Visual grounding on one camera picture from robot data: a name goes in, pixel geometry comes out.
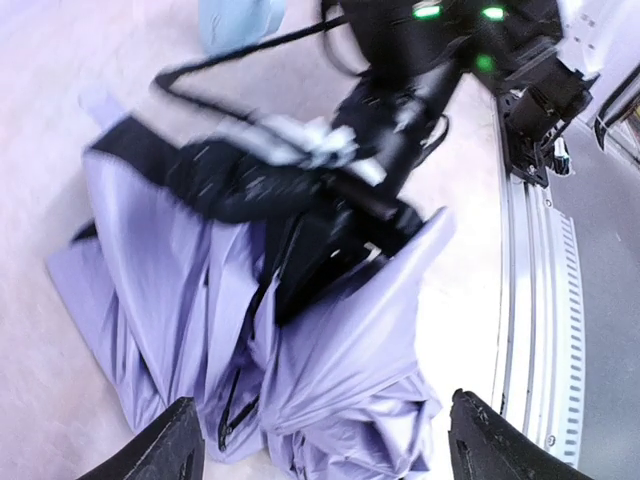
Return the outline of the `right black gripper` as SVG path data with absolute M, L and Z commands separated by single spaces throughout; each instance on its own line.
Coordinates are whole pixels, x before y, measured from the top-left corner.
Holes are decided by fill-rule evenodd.
M 354 130 L 357 159 L 371 156 L 383 167 L 386 177 L 376 186 L 345 169 L 268 164 L 242 138 L 265 118 L 233 124 L 180 149 L 177 196 L 204 218 L 263 226 L 263 262 L 249 318 L 273 293 L 276 319 L 287 323 L 371 247 L 391 257 L 416 235 L 422 220 L 398 195 L 434 149 L 430 135 L 449 99 L 450 83 L 441 77 L 391 85 L 366 76 L 324 118 L 333 129 Z

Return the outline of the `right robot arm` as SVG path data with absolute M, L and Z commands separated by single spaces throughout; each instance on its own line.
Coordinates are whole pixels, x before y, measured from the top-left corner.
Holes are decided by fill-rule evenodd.
M 398 195 L 410 173 L 437 148 L 431 139 L 460 78 L 474 75 L 498 106 L 506 170 L 532 185 L 564 174 L 559 151 L 570 122 L 591 102 L 597 74 L 567 51 L 575 41 L 556 1 L 344 1 L 330 18 L 265 42 L 273 48 L 348 25 L 368 61 L 331 123 L 347 140 L 296 139 L 265 118 L 220 101 L 192 97 L 202 109 L 256 128 L 290 148 L 290 167 L 268 169 L 254 157 L 227 174 L 193 161 L 186 197 L 201 214 L 228 223 L 266 205 L 266 260 L 248 315 L 273 279 L 276 312 L 288 318 L 348 272 L 372 243 L 399 252 L 423 220 Z

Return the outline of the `lavender folding umbrella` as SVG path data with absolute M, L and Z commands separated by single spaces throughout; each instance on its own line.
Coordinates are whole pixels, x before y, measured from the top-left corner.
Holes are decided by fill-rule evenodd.
M 84 153 L 93 219 L 48 268 L 141 432 L 193 398 L 211 457 L 267 449 L 293 479 L 411 479 L 430 468 L 440 402 L 416 352 L 423 276 L 450 241 L 439 209 L 399 252 L 365 259 L 289 322 L 268 293 L 260 223 L 195 212 L 174 191 L 175 146 L 138 119 Z

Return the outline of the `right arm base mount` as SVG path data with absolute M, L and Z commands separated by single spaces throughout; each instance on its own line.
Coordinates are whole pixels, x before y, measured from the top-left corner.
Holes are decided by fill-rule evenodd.
M 502 161 L 508 174 L 547 188 L 547 169 L 554 163 L 554 144 L 591 103 L 597 74 L 587 78 L 557 61 L 530 82 L 521 94 L 497 99 Z

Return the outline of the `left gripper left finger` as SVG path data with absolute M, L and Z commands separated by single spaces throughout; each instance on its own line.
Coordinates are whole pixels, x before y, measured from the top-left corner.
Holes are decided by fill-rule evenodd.
M 176 400 L 108 463 L 109 479 L 202 479 L 204 439 L 194 399 Z

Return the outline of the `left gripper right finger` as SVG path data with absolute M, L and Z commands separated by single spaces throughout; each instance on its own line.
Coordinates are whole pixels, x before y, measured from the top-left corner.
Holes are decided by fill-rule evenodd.
M 545 452 L 471 391 L 452 397 L 448 433 L 455 480 L 589 480 Z

